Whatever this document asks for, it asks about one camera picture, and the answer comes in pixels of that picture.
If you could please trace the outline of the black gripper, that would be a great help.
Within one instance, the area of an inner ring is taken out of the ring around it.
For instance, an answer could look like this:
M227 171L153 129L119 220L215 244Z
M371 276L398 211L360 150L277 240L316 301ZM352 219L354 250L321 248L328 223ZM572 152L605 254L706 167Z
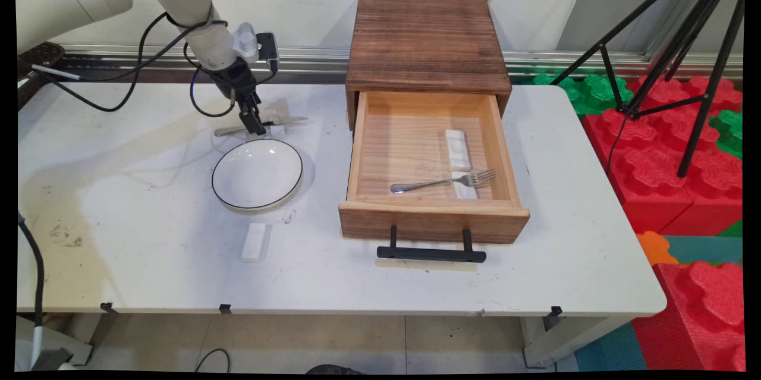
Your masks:
M212 80L223 95L237 102L240 121L246 125L249 134L262 136L267 133L259 117L259 96L256 93L258 81L248 63L237 58L223 70L212 71Z

